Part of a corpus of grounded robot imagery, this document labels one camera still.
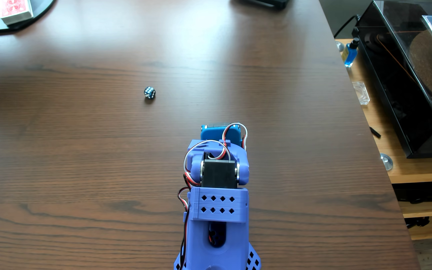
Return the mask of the bright blue gripper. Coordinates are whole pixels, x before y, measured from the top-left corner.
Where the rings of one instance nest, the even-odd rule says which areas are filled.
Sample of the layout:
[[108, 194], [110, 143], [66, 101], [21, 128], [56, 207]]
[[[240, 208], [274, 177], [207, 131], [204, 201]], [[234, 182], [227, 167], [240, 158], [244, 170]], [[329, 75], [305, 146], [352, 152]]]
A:
[[[201, 140], [221, 140], [223, 131], [229, 124], [209, 124], [201, 126]], [[241, 128], [238, 125], [232, 125], [225, 133], [226, 141], [231, 143], [242, 143]]]

